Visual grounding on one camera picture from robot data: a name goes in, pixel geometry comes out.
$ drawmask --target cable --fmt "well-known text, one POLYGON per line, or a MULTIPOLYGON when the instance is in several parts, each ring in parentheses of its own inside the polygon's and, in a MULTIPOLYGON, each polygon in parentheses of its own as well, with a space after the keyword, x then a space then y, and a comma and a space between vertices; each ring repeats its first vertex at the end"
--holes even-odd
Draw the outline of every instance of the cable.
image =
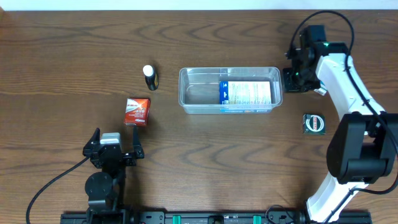
POLYGON ((58 175, 56 178, 52 179, 50 182, 48 182, 46 185, 44 185, 44 187, 42 187, 35 195, 35 197, 32 198, 32 200, 29 203, 29 206, 26 209, 26 223, 30 224, 30 219, 29 219, 29 214, 30 214, 30 210, 32 209, 33 203, 35 203, 37 197, 43 193, 43 191, 49 187, 52 183, 54 183, 55 181, 57 181, 58 179, 60 179, 61 177, 63 177, 64 175, 67 175, 70 171, 76 169, 77 167, 79 167, 80 165, 82 165, 83 163, 85 163, 90 157, 86 157, 84 158, 82 161, 80 161, 78 164, 74 165, 72 168, 68 169, 67 171, 63 172, 62 174, 58 175))
POLYGON ((269 222, 271 222, 272 224, 276 224, 276 223, 274 223, 273 221, 271 221, 271 220, 269 219, 269 217, 268 217, 268 211, 269 211, 270 209, 272 209, 273 207, 276 207, 276 206, 283 208, 283 209, 285 210, 286 215, 287 215, 289 218, 291 218, 291 219, 293 220, 292 222, 290 222, 290 223, 288 223, 288 224, 294 223, 294 218, 287 212, 286 208, 283 207, 283 206, 281 206, 281 205, 271 205, 271 207, 269 207, 269 208, 267 209, 267 211, 266 211, 266 218, 268 219, 269 222))
MULTIPOLYGON (((366 105, 366 107, 369 109, 369 111, 372 112, 374 118, 376 118, 376 120, 379 122, 379 124, 381 125, 381 127, 385 130, 386 132, 386 136, 389 137, 389 139, 391 140, 391 143, 394 147, 394 149, 396 150, 396 154, 398 157, 398 142, 397 139, 394 137, 394 134, 392 133, 392 131, 389 129, 389 127, 387 126, 387 124, 380 118, 380 116, 378 115, 378 113, 373 109, 373 107, 370 105, 369 100, 366 99, 366 97, 363 95, 362 91, 359 89, 359 87, 357 86, 351 72, 349 71, 349 66, 348 66, 348 58, 351 55, 351 50, 353 48, 354 45, 354 39, 355 39, 355 35, 354 35, 354 28, 353 25, 350 23, 350 21, 341 13, 339 12, 335 12, 335 11, 329 11, 329 10, 324 10, 324 11, 318 11, 315 12, 313 14, 311 14, 310 16, 308 16, 306 19, 304 19, 303 22, 301 22, 301 24, 297 27, 297 29, 295 30, 292 40, 290 41, 290 45, 289 45, 289 50, 293 49, 293 42, 295 39, 295 36, 297 35, 297 32, 299 31, 299 29, 304 25, 305 22, 307 22, 309 19, 311 19, 313 16, 316 16, 318 14, 322 14, 322 13, 330 13, 330 14, 335 14, 337 16, 340 16, 342 19, 344 19, 347 24, 349 25, 350 31, 351 31, 351 43, 349 45, 349 49, 348 52, 346 54, 346 58, 345 58, 345 71, 347 73, 347 76, 349 78, 349 80, 351 81, 351 83, 353 84, 355 90, 358 92, 359 97, 361 97, 361 99, 363 100, 364 105, 366 105)), ((394 181, 394 183, 386 190, 382 190, 382 191, 377 191, 377 190, 368 190, 368 189, 360 189, 360 188, 353 188, 351 190, 348 191, 347 195, 342 199, 342 201, 338 204, 338 206, 330 213, 330 215, 328 216, 328 218, 325 220, 324 223, 328 223, 329 220, 332 218, 332 216, 344 205, 344 203, 349 199, 350 195, 354 194, 354 191, 360 191, 360 192, 365 192, 365 193, 369 193, 369 194, 375 194, 375 195, 384 195, 384 194, 388 194, 390 192, 392 192, 396 187, 398 186, 398 174, 396 176, 396 179, 394 181)))

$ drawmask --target bottle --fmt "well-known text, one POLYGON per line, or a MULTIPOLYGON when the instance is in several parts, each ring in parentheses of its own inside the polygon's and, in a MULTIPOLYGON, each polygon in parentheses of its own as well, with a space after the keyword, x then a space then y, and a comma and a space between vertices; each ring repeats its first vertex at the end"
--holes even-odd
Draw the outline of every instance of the bottle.
POLYGON ((147 83, 148 88, 152 91, 156 90, 159 86, 159 81, 155 68, 150 65, 145 65, 142 71, 144 72, 145 82, 147 83))

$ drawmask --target wooden table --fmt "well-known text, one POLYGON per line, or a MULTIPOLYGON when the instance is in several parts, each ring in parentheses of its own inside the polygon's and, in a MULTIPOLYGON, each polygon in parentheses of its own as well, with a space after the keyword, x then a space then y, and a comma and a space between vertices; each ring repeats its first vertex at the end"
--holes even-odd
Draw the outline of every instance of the wooden table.
MULTIPOLYGON (((146 158, 128 168, 126 202, 169 211, 303 207, 328 172, 326 149, 338 125, 329 96, 284 94, 271 114, 187 115, 178 104, 183 67, 275 66, 297 25, 312 11, 5 12, 0 23, 0 223, 23 223, 28 203, 49 180, 83 159, 96 127, 120 132, 126 98, 151 99, 141 129, 146 158), (159 68, 150 91, 142 67, 159 68), (326 117, 326 135, 302 134, 304 112, 326 117)), ((353 22, 356 69, 373 97, 398 112, 396 11, 343 11, 353 22)), ((314 17, 329 40, 349 41, 334 15, 314 17)), ((50 186, 32 223, 59 223, 85 211, 86 162, 50 186)), ((370 189, 389 187, 396 175, 370 189)), ((348 208, 369 209, 375 223, 398 219, 398 190, 359 193, 348 208)))

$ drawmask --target white bottle cap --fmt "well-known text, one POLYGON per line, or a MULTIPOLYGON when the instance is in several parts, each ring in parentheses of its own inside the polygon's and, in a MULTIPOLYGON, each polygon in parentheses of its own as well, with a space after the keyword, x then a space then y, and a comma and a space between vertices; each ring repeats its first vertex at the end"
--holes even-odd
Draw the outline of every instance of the white bottle cap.
POLYGON ((147 77, 151 77, 154 74, 154 68, 150 65, 145 65, 142 71, 144 72, 144 75, 147 77))

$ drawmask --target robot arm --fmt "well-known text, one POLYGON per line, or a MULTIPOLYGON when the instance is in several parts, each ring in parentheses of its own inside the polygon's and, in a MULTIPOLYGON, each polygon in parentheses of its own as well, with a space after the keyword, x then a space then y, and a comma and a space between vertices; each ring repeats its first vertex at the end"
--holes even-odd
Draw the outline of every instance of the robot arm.
MULTIPOLYGON (((379 177, 389 175, 395 151, 347 76, 345 58, 348 49, 345 44, 327 42, 323 26, 308 26, 300 33, 300 45, 300 49, 290 49, 287 54, 288 59, 292 59, 292 68, 284 69, 285 91, 316 90, 322 81, 340 119, 326 154, 329 173, 317 192, 307 200, 306 213, 310 220, 318 223, 334 222, 358 193, 351 189, 364 189, 379 177), (374 138, 374 142, 363 143, 364 134, 374 138), (345 197, 347 200, 337 209, 345 197)), ((369 104, 393 132, 398 131, 393 130, 398 122, 397 115, 385 113, 372 98, 356 73, 351 56, 348 66, 369 104)))

